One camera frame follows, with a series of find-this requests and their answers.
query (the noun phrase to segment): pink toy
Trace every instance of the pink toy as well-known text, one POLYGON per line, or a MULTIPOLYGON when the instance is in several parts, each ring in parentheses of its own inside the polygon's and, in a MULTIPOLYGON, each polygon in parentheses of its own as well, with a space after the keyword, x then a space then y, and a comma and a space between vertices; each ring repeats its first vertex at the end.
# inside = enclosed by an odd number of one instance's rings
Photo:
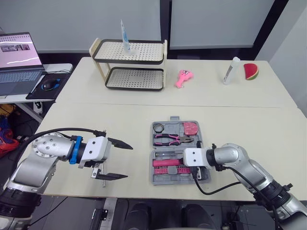
POLYGON ((177 88, 182 88, 182 83, 184 81, 187 81, 189 80, 190 78, 193 78, 194 77, 194 74, 186 69, 182 69, 179 74, 178 74, 178 81, 176 82, 176 86, 177 88))
POLYGON ((198 132, 198 126, 194 122, 184 122, 184 134, 188 136, 194 136, 198 132))

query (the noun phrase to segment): white tube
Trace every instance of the white tube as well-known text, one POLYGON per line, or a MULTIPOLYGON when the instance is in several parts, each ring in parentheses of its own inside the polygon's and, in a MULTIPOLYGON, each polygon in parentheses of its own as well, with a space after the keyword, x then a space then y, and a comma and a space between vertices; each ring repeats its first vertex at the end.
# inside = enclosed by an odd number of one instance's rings
POLYGON ((230 63, 230 66, 228 68, 228 71, 224 77, 224 84, 225 85, 229 85, 231 80, 235 77, 236 75, 236 70, 237 70, 237 67, 239 66, 240 64, 240 59, 238 57, 234 57, 232 59, 232 62, 230 63))

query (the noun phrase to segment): blue ring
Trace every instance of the blue ring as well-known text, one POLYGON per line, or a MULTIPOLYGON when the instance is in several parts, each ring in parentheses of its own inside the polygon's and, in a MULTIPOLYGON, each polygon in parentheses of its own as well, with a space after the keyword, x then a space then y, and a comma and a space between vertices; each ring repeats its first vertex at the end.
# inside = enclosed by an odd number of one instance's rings
POLYGON ((72 156, 71 156, 71 159, 69 160, 69 164, 75 164, 77 162, 78 150, 79 150, 81 141, 82 141, 82 137, 77 136, 77 140, 76 140, 75 146, 73 147, 72 156))

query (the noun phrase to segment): laptop keyboard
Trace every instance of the laptop keyboard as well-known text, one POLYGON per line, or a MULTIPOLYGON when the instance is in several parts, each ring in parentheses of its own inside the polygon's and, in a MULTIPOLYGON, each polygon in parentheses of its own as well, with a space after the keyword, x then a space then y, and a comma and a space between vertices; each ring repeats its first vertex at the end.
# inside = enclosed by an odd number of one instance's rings
POLYGON ((40 71, 0 73, 0 83, 35 81, 40 71))

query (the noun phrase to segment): red watermelon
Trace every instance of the red watermelon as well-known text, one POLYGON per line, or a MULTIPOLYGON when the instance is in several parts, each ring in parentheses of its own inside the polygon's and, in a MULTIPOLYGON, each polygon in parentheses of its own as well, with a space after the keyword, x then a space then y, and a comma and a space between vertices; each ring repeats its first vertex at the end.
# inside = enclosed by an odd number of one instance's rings
POLYGON ((253 80, 257 77, 259 73, 259 68, 254 63, 247 63, 244 64, 244 70, 245 70, 245 79, 246 80, 253 80))

